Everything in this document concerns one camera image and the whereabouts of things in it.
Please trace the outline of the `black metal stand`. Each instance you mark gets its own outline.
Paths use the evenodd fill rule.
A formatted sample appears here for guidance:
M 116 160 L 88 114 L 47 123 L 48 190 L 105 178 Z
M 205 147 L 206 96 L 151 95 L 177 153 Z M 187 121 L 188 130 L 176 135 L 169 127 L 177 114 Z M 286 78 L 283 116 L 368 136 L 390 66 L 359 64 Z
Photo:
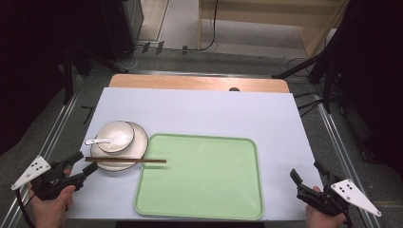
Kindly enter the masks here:
M 73 75 L 72 67 L 76 67 L 79 72 L 84 75 L 88 75 L 91 71 L 90 65 L 86 60 L 86 57 L 90 57 L 96 62 L 100 63 L 104 67 L 109 68 L 114 72 L 126 73 L 126 70 L 122 66 L 112 64 L 106 58 L 101 57 L 96 52 L 82 45 L 65 45 L 63 47 L 63 76 L 65 81 L 65 99 L 64 105 L 66 105 L 73 96 Z
M 272 75 L 271 78 L 285 79 L 310 66 L 313 66 L 308 75 L 308 81 L 311 84 L 318 83 L 322 77 L 325 78 L 321 103 L 327 113 L 330 114 L 331 90 L 334 78 L 336 76 L 336 62 L 327 50 L 321 51 L 314 57 L 308 58 L 304 62 L 289 68 L 280 74 Z

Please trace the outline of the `light wooden shelf unit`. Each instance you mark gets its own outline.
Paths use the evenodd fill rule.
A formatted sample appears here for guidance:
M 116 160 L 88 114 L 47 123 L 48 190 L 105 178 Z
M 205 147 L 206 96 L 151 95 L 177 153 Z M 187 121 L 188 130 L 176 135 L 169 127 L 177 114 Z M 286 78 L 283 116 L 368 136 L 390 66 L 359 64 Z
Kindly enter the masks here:
M 312 57 L 337 28 L 350 0 L 198 0 L 198 45 L 217 22 L 222 52 Z

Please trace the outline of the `black cabinet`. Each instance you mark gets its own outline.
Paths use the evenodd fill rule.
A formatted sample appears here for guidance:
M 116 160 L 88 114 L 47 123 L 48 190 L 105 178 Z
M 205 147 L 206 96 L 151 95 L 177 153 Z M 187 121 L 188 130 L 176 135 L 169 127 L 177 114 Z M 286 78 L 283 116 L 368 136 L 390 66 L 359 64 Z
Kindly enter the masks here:
M 134 51 L 144 21 L 141 0 L 101 0 L 111 47 L 110 59 L 122 60 Z

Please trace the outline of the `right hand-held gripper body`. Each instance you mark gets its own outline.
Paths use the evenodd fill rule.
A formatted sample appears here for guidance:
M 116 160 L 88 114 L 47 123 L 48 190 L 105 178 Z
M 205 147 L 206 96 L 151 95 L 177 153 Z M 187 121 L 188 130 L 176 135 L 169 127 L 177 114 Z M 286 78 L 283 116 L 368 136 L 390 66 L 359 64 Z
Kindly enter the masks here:
M 302 184 L 300 188 L 297 188 L 297 198 L 331 217 L 346 213 L 350 205 L 364 209 L 377 217 L 382 216 L 382 213 L 350 179 L 331 182 L 322 192 Z

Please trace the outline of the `white ceramic bowl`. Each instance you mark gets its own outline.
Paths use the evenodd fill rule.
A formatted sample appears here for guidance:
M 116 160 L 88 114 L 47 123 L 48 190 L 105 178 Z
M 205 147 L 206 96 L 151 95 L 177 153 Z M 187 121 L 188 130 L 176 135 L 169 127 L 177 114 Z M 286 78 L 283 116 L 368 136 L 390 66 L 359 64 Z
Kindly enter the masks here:
M 108 142 L 98 142 L 98 147 L 106 153 L 116 153 L 127 148 L 134 140 L 133 127 L 128 122 L 111 122 L 104 125 L 96 139 L 108 139 Z

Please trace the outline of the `brown wooden chopstick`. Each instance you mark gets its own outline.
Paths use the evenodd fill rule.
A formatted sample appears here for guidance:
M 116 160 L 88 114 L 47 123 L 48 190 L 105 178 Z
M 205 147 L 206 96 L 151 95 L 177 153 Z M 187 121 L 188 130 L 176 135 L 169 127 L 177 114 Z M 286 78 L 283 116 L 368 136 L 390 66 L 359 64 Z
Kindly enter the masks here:
M 85 158 L 86 162 L 154 162 L 154 163 L 167 163 L 167 160 L 149 160 L 149 159 L 97 159 L 97 158 Z
M 111 157 L 85 157 L 86 162 L 162 162 L 167 160 L 158 159 L 133 159 L 133 158 L 111 158 Z

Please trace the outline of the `white dark-rimmed plate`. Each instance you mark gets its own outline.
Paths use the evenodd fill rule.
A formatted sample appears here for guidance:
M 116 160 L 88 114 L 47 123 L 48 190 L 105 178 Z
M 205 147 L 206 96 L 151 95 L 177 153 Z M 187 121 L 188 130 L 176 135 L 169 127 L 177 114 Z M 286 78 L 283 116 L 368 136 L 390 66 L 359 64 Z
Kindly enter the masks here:
M 90 148 L 92 157 L 116 157 L 116 158 L 134 158 L 141 159 L 146 151 L 148 138 L 144 129 L 136 123 L 128 122 L 134 130 L 135 136 L 132 143 L 125 149 L 116 153 L 106 153 L 101 150 L 97 143 L 93 144 Z

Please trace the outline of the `person's left hand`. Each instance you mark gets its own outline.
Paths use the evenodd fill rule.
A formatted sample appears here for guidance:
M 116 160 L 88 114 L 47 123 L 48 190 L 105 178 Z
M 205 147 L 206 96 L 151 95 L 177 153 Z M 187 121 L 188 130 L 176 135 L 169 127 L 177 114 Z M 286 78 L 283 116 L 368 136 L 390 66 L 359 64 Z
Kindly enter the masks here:
M 65 187 L 56 199 L 40 200 L 29 190 L 35 228 L 64 228 L 66 212 L 73 203 L 74 191 L 75 186 L 70 185 Z

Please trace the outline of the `metal floor rail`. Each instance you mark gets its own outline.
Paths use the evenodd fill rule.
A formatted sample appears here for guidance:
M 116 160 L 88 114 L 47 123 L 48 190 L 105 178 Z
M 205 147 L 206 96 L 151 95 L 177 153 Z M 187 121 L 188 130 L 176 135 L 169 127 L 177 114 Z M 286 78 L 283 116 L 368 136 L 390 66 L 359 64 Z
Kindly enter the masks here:
M 41 148 L 38 150 L 36 156 L 42 156 L 45 160 L 48 160 L 53 153 L 54 147 L 59 142 L 59 138 L 67 124 L 67 120 L 70 117 L 74 106 L 76 105 L 78 96 L 82 91 L 86 83 L 86 76 L 78 75 L 73 80 L 73 93 L 70 100 L 63 104 L 60 108 L 55 122 L 52 124 L 51 129 L 48 131 L 47 137 L 44 139 Z M 7 211 L 7 214 L 0 222 L 0 228 L 15 228 L 20 220 L 24 220 L 23 212 L 20 209 L 19 203 L 27 203 L 29 200 L 29 190 L 23 185 L 19 189 L 19 193 L 14 190 L 10 190 L 13 196 L 12 203 Z
M 354 182 L 354 184 L 363 192 L 363 194 L 365 196 L 368 196 L 363 184 L 361 183 L 361 181 L 355 171 L 353 163 L 349 157 L 348 151 L 347 151 L 342 139 L 340 138 L 340 135 L 337 131 L 336 124 L 333 120 L 332 115 L 327 113 L 325 107 L 322 104 L 320 104 L 318 106 L 318 109 L 319 109 L 321 118 L 330 135 L 332 144 L 334 145 L 335 152 L 338 156 L 339 162 L 342 166 L 345 176 L 347 178 L 350 178 Z M 382 228 L 377 216 L 375 216 L 369 212 L 366 212 L 364 209 L 360 209 L 359 212 L 360 212 L 362 220 L 367 228 Z
M 238 74 L 238 73 L 209 73 L 209 72 L 181 72 L 181 71 L 155 71 L 155 70 L 137 70 L 129 72 L 113 72 L 104 70 L 92 70 L 91 75 L 115 75 L 115 74 L 137 74 L 137 75 L 163 75 L 163 76 L 198 76 L 198 77 L 225 77 L 225 78 L 252 78 L 252 79 L 285 79 L 278 75 L 269 74 Z

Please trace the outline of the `person's right hand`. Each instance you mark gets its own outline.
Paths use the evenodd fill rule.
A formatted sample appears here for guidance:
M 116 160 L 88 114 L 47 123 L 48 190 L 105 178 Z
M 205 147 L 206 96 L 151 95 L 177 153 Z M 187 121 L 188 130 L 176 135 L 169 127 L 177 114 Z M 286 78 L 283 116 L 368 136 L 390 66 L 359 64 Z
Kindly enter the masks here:
M 343 214 L 331 217 L 319 212 L 311 205 L 305 207 L 306 228 L 338 228 L 346 220 Z

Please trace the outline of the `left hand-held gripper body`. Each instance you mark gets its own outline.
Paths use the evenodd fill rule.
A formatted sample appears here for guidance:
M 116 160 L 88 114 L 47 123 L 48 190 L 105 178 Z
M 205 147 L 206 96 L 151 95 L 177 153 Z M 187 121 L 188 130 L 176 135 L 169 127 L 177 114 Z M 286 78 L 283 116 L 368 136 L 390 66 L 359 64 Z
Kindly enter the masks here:
M 48 163 L 42 156 L 37 156 L 10 189 L 16 191 L 30 183 L 30 189 L 40 200 L 55 200 L 67 186 L 74 185 L 76 191 L 84 186 L 83 173 L 67 177 L 67 167 L 65 160 Z

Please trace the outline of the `black curtain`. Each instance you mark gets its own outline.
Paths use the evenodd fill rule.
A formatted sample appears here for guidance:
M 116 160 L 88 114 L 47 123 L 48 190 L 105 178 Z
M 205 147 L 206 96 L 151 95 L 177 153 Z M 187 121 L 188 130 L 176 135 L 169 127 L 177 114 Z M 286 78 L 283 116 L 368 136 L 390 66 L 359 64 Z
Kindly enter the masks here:
M 63 47 L 78 45 L 86 0 L 0 0 L 0 156 L 61 89 Z
M 403 180 L 403 0 L 350 0 L 329 48 L 359 143 Z

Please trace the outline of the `green plastic tray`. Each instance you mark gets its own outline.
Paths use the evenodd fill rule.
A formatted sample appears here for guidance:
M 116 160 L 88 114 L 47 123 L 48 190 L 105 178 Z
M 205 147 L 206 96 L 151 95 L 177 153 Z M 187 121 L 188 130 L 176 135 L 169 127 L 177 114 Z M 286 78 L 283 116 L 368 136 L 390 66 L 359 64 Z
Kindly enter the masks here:
M 257 148 L 244 138 L 155 134 L 134 207 L 143 216 L 257 220 L 263 214 Z

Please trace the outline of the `white ceramic spoon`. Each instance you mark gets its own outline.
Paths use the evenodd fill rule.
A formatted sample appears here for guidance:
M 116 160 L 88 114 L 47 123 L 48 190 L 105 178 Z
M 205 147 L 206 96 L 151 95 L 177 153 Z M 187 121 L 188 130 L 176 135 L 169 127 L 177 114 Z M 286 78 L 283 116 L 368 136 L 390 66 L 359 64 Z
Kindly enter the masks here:
M 86 140 L 85 144 L 90 145 L 94 143 L 112 143 L 114 145 L 127 145 L 132 141 L 133 137 L 127 134 L 112 134 L 108 136 L 104 136 L 103 138 Z

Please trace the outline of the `white table sheet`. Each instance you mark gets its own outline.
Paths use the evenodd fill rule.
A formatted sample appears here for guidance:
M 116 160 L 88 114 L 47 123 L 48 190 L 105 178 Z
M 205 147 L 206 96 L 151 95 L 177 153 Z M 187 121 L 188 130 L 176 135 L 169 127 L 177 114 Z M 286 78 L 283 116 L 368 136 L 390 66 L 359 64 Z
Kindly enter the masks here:
M 87 135 L 105 124 L 129 121 L 149 137 L 155 134 L 244 138 L 257 148 L 263 214 L 257 220 L 303 220 L 304 203 L 289 173 L 305 184 L 320 182 L 295 100 L 290 93 L 107 88 L 95 109 Z M 218 220 L 143 216 L 135 207 L 144 164 L 120 172 L 99 169 L 75 193 L 71 219 Z

